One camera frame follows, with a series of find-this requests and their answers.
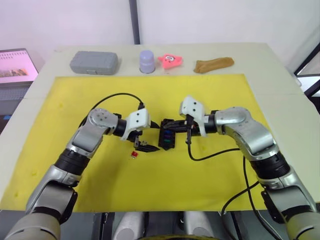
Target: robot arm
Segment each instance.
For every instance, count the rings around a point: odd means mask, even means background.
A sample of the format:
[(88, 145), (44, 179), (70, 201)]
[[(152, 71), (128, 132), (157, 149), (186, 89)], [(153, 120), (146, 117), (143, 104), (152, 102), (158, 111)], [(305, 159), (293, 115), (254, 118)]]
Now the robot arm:
[(70, 217), (78, 194), (73, 189), (103, 140), (103, 135), (115, 135), (134, 142), (138, 151), (153, 152), (157, 147), (142, 144), (142, 129), (157, 125), (151, 122), (146, 108), (132, 112), (126, 119), (102, 108), (88, 114), (55, 164), (51, 165), (31, 194), (26, 215), (6, 236), (6, 240), (59, 240), (60, 224)]
[(271, 133), (247, 109), (231, 107), (206, 115), (204, 106), (187, 96), (179, 113), (186, 117), (185, 125), (192, 128), (188, 130), (192, 135), (218, 132), (235, 140), (264, 188), (261, 195), (269, 213), (276, 222), (286, 225), (291, 240), (320, 239), (320, 214), (315, 201)]

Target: white table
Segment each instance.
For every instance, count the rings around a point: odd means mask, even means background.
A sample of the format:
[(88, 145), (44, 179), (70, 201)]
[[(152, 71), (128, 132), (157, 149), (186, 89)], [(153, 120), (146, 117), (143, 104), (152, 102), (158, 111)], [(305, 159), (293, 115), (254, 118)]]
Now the white table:
[(145, 49), (153, 51), (155, 57), (171, 53), (182, 56), (184, 61), (182, 66), (167, 71), (158, 67), (151, 75), (195, 75), (196, 60), (232, 57), (235, 61), (232, 67), (208, 74), (245, 74), (281, 152), (314, 200), (320, 202), (320, 116), (272, 50), (263, 43), (71, 46), (57, 49), (0, 135), (0, 198), (55, 77), (80, 76), (69, 67), (75, 53), (115, 52), (120, 59), (116, 76), (142, 76), (139, 53)]

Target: gray plastic case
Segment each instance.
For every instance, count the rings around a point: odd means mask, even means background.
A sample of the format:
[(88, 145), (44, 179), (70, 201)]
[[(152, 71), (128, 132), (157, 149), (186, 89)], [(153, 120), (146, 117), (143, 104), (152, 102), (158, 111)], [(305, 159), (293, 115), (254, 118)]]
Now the gray plastic case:
[(114, 52), (78, 51), (70, 68), (77, 74), (112, 75), (118, 66), (118, 56)]

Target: small red object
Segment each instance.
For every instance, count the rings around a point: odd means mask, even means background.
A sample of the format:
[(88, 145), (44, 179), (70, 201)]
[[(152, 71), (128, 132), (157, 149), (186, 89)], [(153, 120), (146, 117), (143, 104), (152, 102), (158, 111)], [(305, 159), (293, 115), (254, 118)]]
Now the small red object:
[(138, 156), (138, 153), (136, 151), (132, 151), (131, 157), (135, 159), (137, 156)]

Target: brown sock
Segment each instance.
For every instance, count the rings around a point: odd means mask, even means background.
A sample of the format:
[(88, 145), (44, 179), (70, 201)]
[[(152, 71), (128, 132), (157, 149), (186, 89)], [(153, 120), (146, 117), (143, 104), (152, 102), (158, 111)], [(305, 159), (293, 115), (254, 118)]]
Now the brown sock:
[(198, 74), (204, 74), (212, 70), (230, 67), (233, 64), (235, 62), (231, 57), (220, 57), (209, 61), (197, 60), (193, 71)]

